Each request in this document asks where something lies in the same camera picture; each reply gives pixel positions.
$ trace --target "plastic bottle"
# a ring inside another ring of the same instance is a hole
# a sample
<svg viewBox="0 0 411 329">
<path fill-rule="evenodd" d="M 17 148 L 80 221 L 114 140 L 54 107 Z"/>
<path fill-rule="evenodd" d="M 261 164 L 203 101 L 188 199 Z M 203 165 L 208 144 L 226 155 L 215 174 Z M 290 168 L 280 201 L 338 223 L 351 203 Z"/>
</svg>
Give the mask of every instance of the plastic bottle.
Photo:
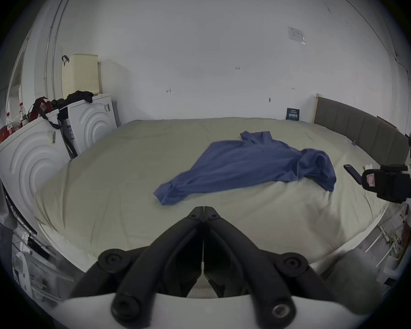
<svg viewBox="0 0 411 329">
<path fill-rule="evenodd" d="M 24 109 L 23 103 L 20 103 L 20 128 L 28 123 L 26 110 Z"/>
<path fill-rule="evenodd" d="M 15 132 L 15 129 L 13 128 L 13 123 L 11 121 L 11 114 L 9 112 L 6 113 L 6 128 L 8 129 L 9 135 Z"/>
</svg>

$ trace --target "wall pipe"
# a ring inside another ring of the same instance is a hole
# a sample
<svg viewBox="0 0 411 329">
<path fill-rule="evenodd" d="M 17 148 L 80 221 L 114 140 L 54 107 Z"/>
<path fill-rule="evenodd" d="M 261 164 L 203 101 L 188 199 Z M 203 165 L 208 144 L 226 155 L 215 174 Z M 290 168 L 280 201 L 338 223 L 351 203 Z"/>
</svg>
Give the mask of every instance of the wall pipe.
<svg viewBox="0 0 411 329">
<path fill-rule="evenodd" d="M 52 91 L 53 91 L 53 98 L 55 99 L 55 77 L 54 77 L 54 72 L 53 72 L 53 68 L 55 66 L 55 49 L 56 49 L 56 40 L 58 39 L 58 32 L 60 30 L 60 24 L 61 24 L 61 20 L 63 19 L 64 16 L 64 12 L 66 11 L 66 7 L 68 4 L 69 0 L 66 1 L 64 8 L 63 8 L 63 12 L 61 13 L 60 16 L 60 20 L 58 21 L 58 26 L 56 27 L 56 33 L 55 33 L 55 39 L 53 41 L 53 52 L 52 52 Z"/>
<path fill-rule="evenodd" d="M 49 29 L 49 37 L 47 38 L 47 46 L 45 48 L 45 58 L 44 58 L 44 87 L 45 87 L 45 97 L 47 96 L 47 54 L 49 52 L 49 43 L 50 43 L 50 37 L 52 36 L 52 29 L 53 25 L 55 24 L 55 19 L 58 14 L 58 11 L 60 10 L 61 4 L 63 3 L 63 0 L 60 1 L 58 8 L 56 9 L 55 15 L 52 20 L 52 25 L 50 26 Z"/>
</svg>

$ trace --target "upholstered headboard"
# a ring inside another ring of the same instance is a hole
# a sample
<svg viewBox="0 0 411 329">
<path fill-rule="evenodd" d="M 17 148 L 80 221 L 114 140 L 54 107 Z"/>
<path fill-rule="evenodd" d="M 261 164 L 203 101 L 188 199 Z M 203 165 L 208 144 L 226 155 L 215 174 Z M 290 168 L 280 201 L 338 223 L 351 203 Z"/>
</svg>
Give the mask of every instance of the upholstered headboard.
<svg viewBox="0 0 411 329">
<path fill-rule="evenodd" d="M 404 165 L 408 138 L 383 120 L 317 95 L 315 124 L 345 135 L 380 165 Z"/>
</svg>

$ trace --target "black sign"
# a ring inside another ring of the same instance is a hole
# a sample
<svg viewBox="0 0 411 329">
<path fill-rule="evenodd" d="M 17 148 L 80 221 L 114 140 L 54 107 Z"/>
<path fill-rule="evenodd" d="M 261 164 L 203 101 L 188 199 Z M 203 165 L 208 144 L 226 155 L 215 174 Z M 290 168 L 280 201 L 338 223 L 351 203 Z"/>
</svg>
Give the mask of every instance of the black sign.
<svg viewBox="0 0 411 329">
<path fill-rule="evenodd" d="M 288 108 L 286 110 L 286 119 L 290 119 L 292 121 L 299 121 L 300 120 L 300 110 L 297 108 Z"/>
</svg>

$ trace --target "sticker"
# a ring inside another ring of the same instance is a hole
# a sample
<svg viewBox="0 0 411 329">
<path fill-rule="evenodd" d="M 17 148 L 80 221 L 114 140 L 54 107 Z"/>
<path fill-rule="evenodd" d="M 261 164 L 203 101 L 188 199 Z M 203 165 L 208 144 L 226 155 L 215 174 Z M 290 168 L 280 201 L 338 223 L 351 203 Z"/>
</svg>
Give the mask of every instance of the sticker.
<svg viewBox="0 0 411 329">
<path fill-rule="evenodd" d="M 292 121 L 299 121 L 300 120 L 300 110 L 297 108 L 287 108 L 286 109 L 286 119 L 290 119 Z"/>
<path fill-rule="evenodd" d="M 55 144 L 55 142 L 56 142 L 56 130 L 48 130 L 47 135 L 49 136 L 50 144 Z"/>
<path fill-rule="evenodd" d="M 369 174 L 369 175 L 367 176 L 367 184 L 368 184 L 369 186 L 372 186 L 372 187 L 375 187 L 375 186 L 376 186 L 375 181 L 374 181 L 374 173 Z"/>
<path fill-rule="evenodd" d="M 71 124 L 70 124 L 70 119 L 66 118 L 64 120 L 64 126 L 65 126 L 65 133 L 63 129 L 64 135 L 66 135 L 66 137 L 69 139 L 74 139 L 73 129 L 71 129 Z"/>
<path fill-rule="evenodd" d="M 301 42 L 302 44 L 305 43 L 305 35 L 301 30 L 288 27 L 288 32 L 289 32 L 289 38 L 298 42 Z"/>
</svg>

